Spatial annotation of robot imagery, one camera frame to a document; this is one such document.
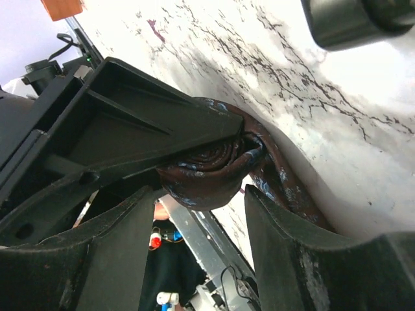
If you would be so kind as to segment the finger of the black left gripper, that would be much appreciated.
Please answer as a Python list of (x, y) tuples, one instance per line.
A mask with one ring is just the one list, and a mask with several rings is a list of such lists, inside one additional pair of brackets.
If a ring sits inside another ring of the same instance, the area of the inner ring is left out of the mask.
[(45, 134), (29, 135), (16, 159), (1, 168), (1, 188), (17, 170), (60, 176), (85, 168), (150, 168), (235, 137), (240, 116), (217, 112), (177, 89), (116, 59), (93, 69), (82, 99), (92, 100), (94, 139), (90, 165), (59, 155)]

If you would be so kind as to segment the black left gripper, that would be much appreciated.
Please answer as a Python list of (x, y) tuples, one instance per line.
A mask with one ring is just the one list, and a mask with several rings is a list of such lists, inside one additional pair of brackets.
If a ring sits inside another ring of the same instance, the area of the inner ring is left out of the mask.
[[(92, 100), (82, 99), (93, 74), (80, 65), (56, 77), (35, 100), (1, 91), (1, 168), (17, 158), (29, 135), (45, 134), (54, 152), (80, 164), (94, 162)], [(93, 192), (117, 184), (122, 194), (149, 186), (160, 189), (155, 169), (85, 168), (65, 176), (42, 170), (17, 170), (1, 188), (7, 214), (1, 220), (1, 245), (37, 244), (66, 231)]]

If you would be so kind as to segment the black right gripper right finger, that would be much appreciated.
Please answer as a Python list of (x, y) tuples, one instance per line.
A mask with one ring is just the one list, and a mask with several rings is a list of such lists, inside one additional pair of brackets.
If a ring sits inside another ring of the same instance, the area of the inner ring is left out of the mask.
[(359, 242), (300, 218), (252, 185), (244, 204), (263, 310), (414, 309), (414, 233)]

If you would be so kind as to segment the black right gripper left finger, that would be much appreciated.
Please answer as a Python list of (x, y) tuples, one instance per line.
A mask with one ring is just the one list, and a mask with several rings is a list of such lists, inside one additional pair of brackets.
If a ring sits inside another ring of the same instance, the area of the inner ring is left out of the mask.
[(2, 310), (137, 310), (155, 193), (38, 244), (1, 250)]

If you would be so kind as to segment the dark brown blue floral tie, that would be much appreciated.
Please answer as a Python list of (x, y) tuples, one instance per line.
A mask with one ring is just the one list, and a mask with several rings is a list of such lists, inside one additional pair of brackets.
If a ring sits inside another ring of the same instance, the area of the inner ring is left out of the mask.
[(225, 102), (202, 97), (197, 101), (217, 112), (241, 116), (242, 129), (234, 138), (159, 167), (161, 185), (168, 194), (184, 207), (210, 211), (228, 204), (240, 191), (243, 179), (250, 176), (278, 206), (318, 227), (333, 230), (258, 120)]

